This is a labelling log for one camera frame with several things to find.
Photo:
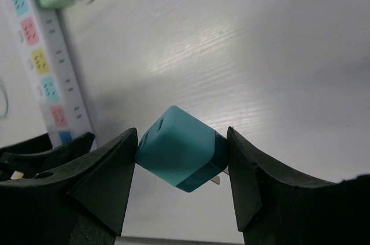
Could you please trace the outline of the white multicolour power strip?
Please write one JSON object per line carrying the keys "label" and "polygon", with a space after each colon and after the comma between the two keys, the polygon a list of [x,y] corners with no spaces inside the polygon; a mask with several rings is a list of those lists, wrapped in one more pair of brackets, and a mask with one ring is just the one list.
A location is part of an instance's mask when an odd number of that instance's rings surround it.
{"label": "white multicolour power strip", "polygon": [[92,132],[56,9],[1,2],[52,146]]}

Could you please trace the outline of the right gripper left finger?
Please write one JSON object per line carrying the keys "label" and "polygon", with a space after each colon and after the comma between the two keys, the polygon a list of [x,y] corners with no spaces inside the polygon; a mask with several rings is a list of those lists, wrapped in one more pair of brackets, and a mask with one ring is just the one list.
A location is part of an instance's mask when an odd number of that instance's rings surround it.
{"label": "right gripper left finger", "polygon": [[1,149],[2,244],[113,244],[121,235],[138,146],[130,128],[94,149],[94,134],[47,149]]}

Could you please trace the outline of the teal usb charger plug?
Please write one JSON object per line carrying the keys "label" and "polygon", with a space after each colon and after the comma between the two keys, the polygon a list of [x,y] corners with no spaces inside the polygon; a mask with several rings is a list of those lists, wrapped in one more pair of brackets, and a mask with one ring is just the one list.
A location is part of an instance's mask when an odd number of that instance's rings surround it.
{"label": "teal usb charger plug", "polygon": [[185,192],[228,166],[224,136],[183,109],[170,106],[142,136],[135,162]]}

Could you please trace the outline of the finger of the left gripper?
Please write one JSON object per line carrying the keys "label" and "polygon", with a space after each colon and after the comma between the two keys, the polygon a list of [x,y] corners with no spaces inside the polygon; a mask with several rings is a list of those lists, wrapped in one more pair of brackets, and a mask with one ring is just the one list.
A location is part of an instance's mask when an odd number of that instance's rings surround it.
{"label": "finger of the left gripper", "polygon": [[1,148],[1,181],[31,179],[87,154],[95,135],[87,132],[53,147],[47,134]]}

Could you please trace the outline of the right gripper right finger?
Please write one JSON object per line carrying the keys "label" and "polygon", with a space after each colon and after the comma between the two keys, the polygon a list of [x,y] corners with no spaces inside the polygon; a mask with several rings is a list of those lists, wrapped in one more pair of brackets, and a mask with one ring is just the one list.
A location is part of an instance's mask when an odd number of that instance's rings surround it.
{"label": "right gripper right finger", "polygon": [[332,183],[262,152],[229,128],[228,170],[245,244],[368,244],[369,176]]}

